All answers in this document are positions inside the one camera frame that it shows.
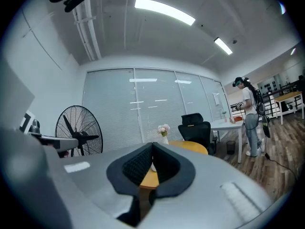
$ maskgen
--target yellow table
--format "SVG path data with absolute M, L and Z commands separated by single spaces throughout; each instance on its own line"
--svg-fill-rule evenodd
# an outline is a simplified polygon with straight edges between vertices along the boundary
M 194 143 L 190 141 L 170 141 L 169 145 L 182 147 L 205 155 L 208 154 L 208 151 L 205 149 L 205 147 L 199 143 Z M 158 180 L 157 172 L 152 171 L 152 169 L 150 168 L 146 176 L 144 177 L 142 183 L 140 184 L 140 187 L 147 189 L 156 189 L 158 185 L 159 185 L 159 180 Z
M 303 105 L 303 97 L 302 97 L 302 92 L 291 92 L 288 94 L 284 94 L 282 96 L 279 96 L 277 98 L 274 99 L 274 102 L 278 102 L 280 105 L 280 113 L 281 113 L 281 125 L 283 125 L 283 112 L 282 112 L 282 105 L 281 102 L 286 101 L 289 98 L 292 97 L 297 97 L 297 96 L 301 96 L 301 108 L 302 108 L 302 119 L 304 119 L 304 105 Z M 277 117 L 277 110 L 276 110 L 276 105 L 275 105 L 275 116 Z

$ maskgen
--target table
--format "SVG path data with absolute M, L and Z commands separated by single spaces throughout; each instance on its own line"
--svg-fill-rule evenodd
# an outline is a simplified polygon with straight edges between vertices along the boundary
M 281 102 L 286 101 L 289 98 L 292 97 L 297 97 L 301 96 L 301 107 L 302 107 L 302 119 L 304 119 L 304 105 L 303 105 L 303 97 L 302 97 L 302 92 L 291 92 L 288 94 L 284 94 L 282 96 L 279 96 L 274 99 L 274 102 L 278 102 L 280 105 L 280 113 L 281 113 L 281 125 L 283 125 L 283 112 L 282 112 L 282 105 Z M 275 116 L 277 117 L 277 110 L 276 110 L 276 105 L 275 105 Z
M 231 123 L 229 118 L 227 122 L 224 119 L 211 122 L 211 131 L 224 131 L 224 130 L 238 130 L 238 159 L 237 162 L 242 161 L 242 127 L 244 122 L 237 121 L 235 124 Z
M 194 143 L 190 141 L 170 141 L 169 145 L 182 147 L 205 155 L 208 154 L 206 148 L 199 143 Z M 140 184 L 140 187 L 154 190 L 157 188 L 158 185 L 159 185 L 159 180 L 158 180 L 157 172 L 152 171 L 152 169 L 150 168 L 146 176 L 144 177 L 142 183 Z

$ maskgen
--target electric fan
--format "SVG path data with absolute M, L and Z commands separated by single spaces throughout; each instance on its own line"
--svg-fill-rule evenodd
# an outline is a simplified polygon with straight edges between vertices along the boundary
M 71 157 L 92 155 L 103 151 L 99 123 L 88 109 L 79 105 L 66 108 L 62 112 L 56 124 L 55 136 L 78 140 L 77 148 L 69 153 Z

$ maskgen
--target white desk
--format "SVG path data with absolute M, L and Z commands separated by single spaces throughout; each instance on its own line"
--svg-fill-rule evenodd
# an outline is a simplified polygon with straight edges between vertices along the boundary
M 280 105 L 280 113 L 281 113 L 281 125 L 283 125 L 283 112 L 282 112 L 282 105 L 281 102 L 288 100 L 289 98 L 294 98 L 297 96 L 301 96 L 301 108 L 302 108 L 302 119 L 304 119 L 304 105 L 303 105 L 303 97 L 302 97 L 302 92 L 292 92 L 288 94 L 284 94 L 282 96 L 279 96 L 274 99 L 274 102 L 278 102 Z M 277 118 L 277 110 L 276 110 L 276 105 L 275 105 L 275 116 Z
M 222 131 L 222 130 L 238 130 L 238 159 L 237 162 L 240 163 L 242 160 L 242 127 L 243 127 L 243 121 L 237 121 L 235 124 L 232 124 L 227 119 L 227 122 L 224 122 L 224 119 L 222 120 L 216 120 L 214 122 L 211 122 L 211 131 Z

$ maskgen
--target backpack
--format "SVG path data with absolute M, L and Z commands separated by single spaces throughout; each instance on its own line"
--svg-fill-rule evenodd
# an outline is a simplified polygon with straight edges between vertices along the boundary
M 261 94 L 261 91 L 259 89 L 257 89 L 255 91 L 255 94 L 256 94 L 256 112 L 258 113 L 258 115 L 265 115 L 266 113 L 266 110 L 265 110 L 265 105 L 264 105 L 264 101 L 263 101 L 263 97 L 262 97 L 262 94 Z

